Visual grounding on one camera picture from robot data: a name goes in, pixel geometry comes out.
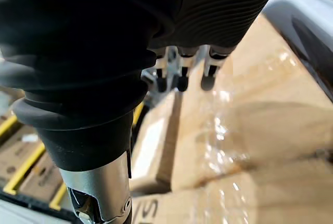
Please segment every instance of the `yellow rail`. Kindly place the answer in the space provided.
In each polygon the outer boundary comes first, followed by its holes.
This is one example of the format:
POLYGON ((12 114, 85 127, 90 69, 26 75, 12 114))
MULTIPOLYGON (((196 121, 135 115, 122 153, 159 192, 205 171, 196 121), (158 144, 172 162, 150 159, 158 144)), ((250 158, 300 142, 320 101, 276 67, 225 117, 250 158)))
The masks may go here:
POLYGON ((36 150, 31 154, 31 156, 22 164, 22 166, 17 170, 14 176, 8 181, 8 183, 4 186, 3 191, 7 194, 16 195, 17 190, 16 187, 18 183, 22 180, 24 175, 30 169, 30 167, 37 161, 37 159, 43 154, 45 151, 45 146, 43 143, 38 145, 36 150))
POLYGON ((53 197, 52 201, 48 205, 49 208, 52 208, 52 209, 58 210, 58 211, 61 210, 60 201, 63 198, 63 195, 66 192, 66 189, 67 189, 67 187, 66 187, 65 183, 63 182, 62 185, 60 186, 58 192, 56 193, 56 195, 53 197))
POLYGON ((144 103, 141 102, 134 110, 134 116, 133 116, 133 125, 137 124, 137 121, 139 120, 140 114, 142 112, 142 109, 144 108, 144 103))
POLYGON ((10 116, 6 121, 0 125, 0 136, 8 131, 15 123, 17 123, 17 117, 15 115, 10 116))

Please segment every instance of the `cardboard box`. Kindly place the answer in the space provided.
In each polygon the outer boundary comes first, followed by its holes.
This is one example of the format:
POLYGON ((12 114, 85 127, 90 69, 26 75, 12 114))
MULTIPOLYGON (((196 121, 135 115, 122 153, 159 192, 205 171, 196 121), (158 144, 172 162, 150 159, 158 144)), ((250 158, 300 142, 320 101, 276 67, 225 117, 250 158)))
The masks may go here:
POLYGON ((173 191, 333 147, 332 102, 263 16, 209 92, 202 73, 200 63, 183 95, 173 191))
POLYGON ((19 187, 21 194, 49 203, 62 184, 62 177, 51 157, 45 153, 19 187))
POLYGON ((172 91, 145 116, 132 155, 132 191, 170 190, 181 99, 181 93, 172 91))
POLYGON ((240 173, 201 189, 134 198, 132 223, 329 224, 332 172, 324 161, 302 161, 240 173))
POLYGON ((0 146, 0 186, 3 187, 39 146, 34 128, 23 126, 0 146))

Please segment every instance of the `white label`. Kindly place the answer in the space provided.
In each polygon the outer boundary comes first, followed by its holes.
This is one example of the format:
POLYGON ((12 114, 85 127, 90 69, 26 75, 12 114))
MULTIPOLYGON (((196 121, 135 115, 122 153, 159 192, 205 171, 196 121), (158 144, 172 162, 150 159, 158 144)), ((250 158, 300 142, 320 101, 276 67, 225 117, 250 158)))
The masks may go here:
POLYGON ((37 134, 27 134, 23 135, 22 142, 37 142, 38 136, 37 134))
POLYGON ((134 164, 132 178, 137 179, 148 174, 150 164, 154 158, 164 125, 164 118, 150 125, 142 141, 140 153, 134 164))

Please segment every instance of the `ribbed rubber surface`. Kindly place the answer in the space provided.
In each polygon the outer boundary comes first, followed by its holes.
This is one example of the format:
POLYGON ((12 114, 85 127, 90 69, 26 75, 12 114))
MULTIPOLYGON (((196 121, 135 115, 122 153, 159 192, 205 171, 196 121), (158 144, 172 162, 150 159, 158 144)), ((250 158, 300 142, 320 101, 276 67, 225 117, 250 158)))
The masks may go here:
POLYGON ((173 34, 154 39, 151 48, 203 44, 236 46, 268 0, 183 0, 173 34))

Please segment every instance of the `black suction cup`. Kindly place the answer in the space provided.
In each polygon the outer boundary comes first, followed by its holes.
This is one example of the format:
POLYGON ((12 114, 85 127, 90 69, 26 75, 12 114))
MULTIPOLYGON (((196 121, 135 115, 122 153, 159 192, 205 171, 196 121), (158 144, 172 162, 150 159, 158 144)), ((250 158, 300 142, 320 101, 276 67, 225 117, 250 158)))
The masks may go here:
POLYGON ((177 88, 179 91, 186 91, 188 86, 188 77, 181 76, 178 79, 177 88))
POLYGON ((205 76, 202 75, 202 79, 201 79, 201 89, 205 90, 205 91, 210 91, 215 84, 215 78, 213 76, 205 76))
POLYGON ((166 78, 158 77, 156 79, 156 82, 157 82, 157 89, 158 89, 159 93, 163 93, 167 90, 168 84, 167 84, 166 78))

